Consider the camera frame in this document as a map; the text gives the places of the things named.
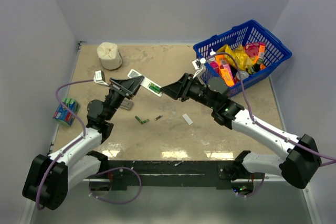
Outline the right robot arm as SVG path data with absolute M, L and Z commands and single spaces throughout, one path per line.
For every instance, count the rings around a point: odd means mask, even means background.
M 174 100 L 192 99 L 211 108 L 216 123 L 241 132 L 273 151 L 272 155 L 241 153 L 234 165 L 234 173 L 239 178 L 246 178 L 251 173 L 272 174 L 304 189 L 321 166 L 313 137 L 307 134 L 296 136 L 256 118 L 229 98 L 229 87 L 221 78 L 211 78 L 203 85 L 185 73 L 178 81 L 160 90 Z

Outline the white battery cover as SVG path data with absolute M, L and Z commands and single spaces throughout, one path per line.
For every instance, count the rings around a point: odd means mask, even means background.
M 193 124 L 192 119 L 187 114 L 183 114 L 182 117 L 183 117 L 183 119 L 186 121 L 186 123 L 188 125 L 192 125 Z

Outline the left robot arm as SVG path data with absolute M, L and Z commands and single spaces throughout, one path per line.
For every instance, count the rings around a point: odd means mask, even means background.
M 111 134 L 112 119 L 124 99 L 132 99 L 144 76 L 110 79 L 104 101 L 92 100 L 87 105 L 87 125 L 74 140 L 49 155 L 37 155 L 30 166 L 22 195 L 35 202 L 38 210 L 57 209 L 68 191 L 85 178 L 103 178 L 109 169 L 107 156 L 94 151 Z

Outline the white remote control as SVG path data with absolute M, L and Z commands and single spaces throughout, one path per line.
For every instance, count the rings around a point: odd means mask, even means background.
M 134 69 L 131 69 L 127 76 L 129 78 L 134 78 L 134 77 L 137 77 L 137 76 L 144 76 L 144 75 L 142 75 L 141 73 L 137 72 Z M 153 84 L 159 86 L 160 87 L 160 93 L 155 93 L 151 89 L 149 89 L 150 83 L 153 83 Z M 157 83 L 155 83 L 154 81 L 150 80 L 149 78 L 145 77 L 145 76 L 144 76 L 143 82 L 141 83 L 141 86 L 144 87 L 145 89 L 147 89 L 148 91 L 150 91 L 151 93 L 155 94 L 158 97 L 161 97 L 163 95 L 163 93 L 161 92 L 161 86 L 158 85 Z

